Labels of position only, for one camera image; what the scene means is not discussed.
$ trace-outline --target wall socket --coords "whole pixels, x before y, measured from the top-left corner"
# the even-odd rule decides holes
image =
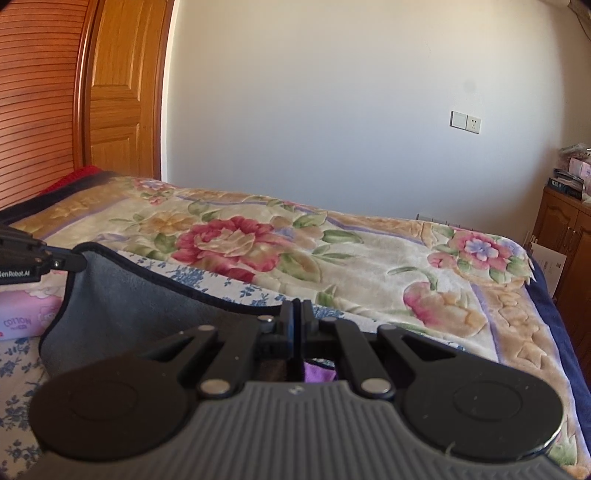
[[[465,113],[460,112],[452,112],[450,127],[466,130],[474,134],[479,134],[481,122],[482,120],[480,120],[478,117],[466,115]]]
[[[482,122],[482,120],[480,120],[479,118],[477,118],[475,116],[468,115],[468,122],[466,124],[466,130],[468,130],[469,132],[479,134],[480,133],[480,122]]]

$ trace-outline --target light switch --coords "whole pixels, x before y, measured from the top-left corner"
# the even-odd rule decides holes
[[[461,128],[462,130],[465,130],[467,123],[467,115],[463,113],[452,112],[452,123],[450,124],[451,127]]]

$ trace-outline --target electrical outlet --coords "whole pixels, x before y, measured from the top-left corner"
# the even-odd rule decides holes
[[[477,118],[475,116],[468,115],[468,121],[466,123],[466,130],[468,130],[469,132],[475,133],[475,134],[479,134],[480,133],[480,122],[482,122],[482,120],[480,120],[479,118]]]

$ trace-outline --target floral bedspread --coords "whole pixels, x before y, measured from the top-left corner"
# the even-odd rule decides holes
[[[207,271],[262,295],[253,301],[311,299],[364,330],[403,324],[527,371],[552,385],[565,406],[551,457],[577,478],[591,471],[556,344],[524,288],[528,257],[509,239],[132,177],[78,192],[13,226],[58,247],[96,241],[153,265],[175,264],[183,275]],[[0,342],[0,445],[8,455],[0,469],[11,474],[38,456],[32,436],[3,441],[3,432],[27,432],[26,405],[43,381],[35,344]]]

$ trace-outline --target black cloth trim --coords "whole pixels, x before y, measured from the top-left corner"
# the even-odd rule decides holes
[[[226,310],[227,312],[245,314],[245,315],[279,315],[281,310],[281,305],[270,306],[270,307],[254,307],[250,305],[242,305],[239,303],[234,303],[227,300],[222,300],[217,297],[213,297],[212,295],[208,295],[207,293],[203,293],[201,291],[195,290],[194,288],[188,287],[186,285],[182,285],[179,282],[176,282],[168,277],[163,275],[157,274],[144,268],[140,265],[133,263],[131,260],[128,260],[125,257],[117,254],[115,251],[107,248],[101,244],[97,244],[95,242],[85,242],[80,245],[76,245],[72,249],[72,253],[75,254],[82,254],[84,252],[94,252],[96,254],[105,257],[107,260],[112,261],[114,264],[118,265],[119,267],[127,270],[134,275],[137,275],[144,280],[149,281],[154,285],[158,285],[159,287],[167,288],[172,290],[173,292],[180,293],[185,297],[188,297],[193,300],[200,301],[206,305],[211,305],[212,307],[216,307],[218,309]],[[72,290],[74,288],[74,281],[76,279],[76,274],[74,272],[68,273],[68,278],[66,280],[66,292],[64,294],[64,300],[61,304],[60,310],[57,312],[56,317],[51,321],[47,330],[41,335],[41,339],[39,341],[39,353],[41,355],[41,347],[43,346],[43,342],[47,335],[53,330],[53,328],[57,325],[60,321],[64,312],[67,309],[67,306],[70,302],[70,298],[72,297]]]
[[[101,171],[93,175],[82,177],[81,179],[75,180],[68,185],[64,185],[63,187],[54,190],[53,192],[48,192],[39,197],[34,197],[5,208],[4,210],[0,210],[0,223],[10,225],[11,223],[18,222],[31,215],[42,212],[46,208],[55,205],[57,202],[61,202],[68,198],[70,195],[81,192],[82,190],[87,190],[91,187],[96,187],[97,185],[102,185],[109,179],[118,176],[119,175],[114,171]]]

